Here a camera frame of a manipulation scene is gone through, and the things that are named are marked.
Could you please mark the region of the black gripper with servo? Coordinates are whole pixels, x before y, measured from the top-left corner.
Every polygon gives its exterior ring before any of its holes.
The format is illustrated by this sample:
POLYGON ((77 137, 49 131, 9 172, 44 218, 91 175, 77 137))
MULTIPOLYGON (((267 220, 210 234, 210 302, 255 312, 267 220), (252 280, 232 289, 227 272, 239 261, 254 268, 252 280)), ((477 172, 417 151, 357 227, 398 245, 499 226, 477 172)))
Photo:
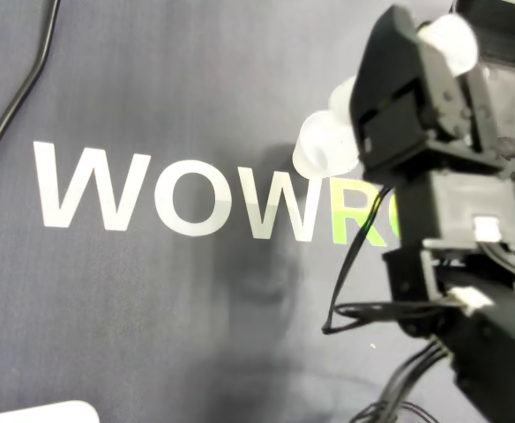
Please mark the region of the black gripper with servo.
POLYGON ((490 151, 497 125, 478 53, 473 29, 456 14, 423 26, 400 4, 382 14, 350 104, 366 175, 500 172, 490 151), (469 71, 473 111, 457 80, 469 71))

